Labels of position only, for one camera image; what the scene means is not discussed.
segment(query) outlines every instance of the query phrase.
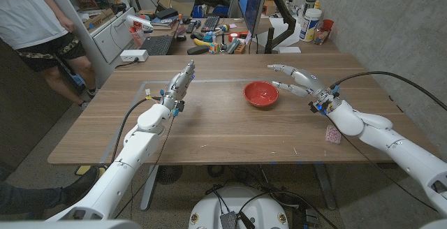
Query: person's hand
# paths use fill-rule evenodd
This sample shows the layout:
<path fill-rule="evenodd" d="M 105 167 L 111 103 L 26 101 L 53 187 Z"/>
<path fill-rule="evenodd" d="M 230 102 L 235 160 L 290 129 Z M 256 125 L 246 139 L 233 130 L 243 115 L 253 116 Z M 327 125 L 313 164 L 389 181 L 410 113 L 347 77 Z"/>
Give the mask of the person's hand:
<path fill-rule="evenodd" d="M 59 17 L 58 20 L 61 23 L 61 26 L 63 28 L 65 28 L 65 30 L 69 31 L 70 33 L 73 33 L 76 30 L 75 23 L 73 23 L 67 17 L 62 16 L 62 17 Z"/>

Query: concrete wall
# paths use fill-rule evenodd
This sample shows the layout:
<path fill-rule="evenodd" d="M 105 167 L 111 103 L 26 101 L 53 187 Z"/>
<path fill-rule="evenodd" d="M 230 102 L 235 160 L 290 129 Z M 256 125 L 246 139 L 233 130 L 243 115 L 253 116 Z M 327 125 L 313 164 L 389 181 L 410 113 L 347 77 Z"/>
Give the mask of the concrete wall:
<path fill-rule="evenodd" d="M 324 18 L 335 22 L 331 39 L 341 52 L 369 71 L 402 75 L 447 103 L 447 0 L 320 1 Z M 446 160 L 447 112 L 398 79 L 374 78 Z"/>

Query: red bowl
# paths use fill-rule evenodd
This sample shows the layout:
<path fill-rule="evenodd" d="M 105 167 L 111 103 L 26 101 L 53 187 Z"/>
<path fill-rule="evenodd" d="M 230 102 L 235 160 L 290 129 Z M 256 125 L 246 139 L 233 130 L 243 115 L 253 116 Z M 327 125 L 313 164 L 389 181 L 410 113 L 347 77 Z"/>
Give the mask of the red bowl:
<path fill-rule="evenodd" d="M 244 88 L 244 96 L 255 107 L 265 107 L 278 99 L 278 90 L 268 82 L 250 82 Z"/>

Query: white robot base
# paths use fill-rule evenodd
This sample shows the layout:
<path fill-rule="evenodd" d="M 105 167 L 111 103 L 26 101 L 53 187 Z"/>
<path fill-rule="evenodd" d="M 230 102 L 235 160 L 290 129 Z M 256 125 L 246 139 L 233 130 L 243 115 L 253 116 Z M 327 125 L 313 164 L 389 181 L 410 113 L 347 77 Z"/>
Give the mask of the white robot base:
<path fill-rule="evenodd" d="M 218 189 L 217 193 L 228 205 L 229 210 L 237 214 L 246 201 L 262 192 L 246 186 L 229 186 Z M 221 208 L 224 214 L 228 213 L 222 200 L 219 202 L 219 198 L 215 193 L 206 195 L 193 208 L 189 217 L 188 228 L 222 228 L 220 220 Z M 284 209 L 269 195 L 262 195 L 252 200 L 242 211 L 248 219 L 252 222 L 254 221 L 255 228 L 288 229 L 288 221 Z M 237 225 L 239 229 L 246 228 L 240 219 L 237 220 Z"/>

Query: banana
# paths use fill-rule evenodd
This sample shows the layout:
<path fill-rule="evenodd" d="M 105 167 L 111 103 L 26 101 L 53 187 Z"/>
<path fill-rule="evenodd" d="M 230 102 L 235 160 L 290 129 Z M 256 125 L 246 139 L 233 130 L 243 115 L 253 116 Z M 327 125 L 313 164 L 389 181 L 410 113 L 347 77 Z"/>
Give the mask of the banana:
<path fill-rule="evenodd" d="M 208 43 L 208 42 L 205 42 L 205 41 L 201 41 L 201 40 L 199 40 L 197 38 L 194 39 L 194 43 L 196 45 L 210 45 L 211 44 L 211 43 Z"/>

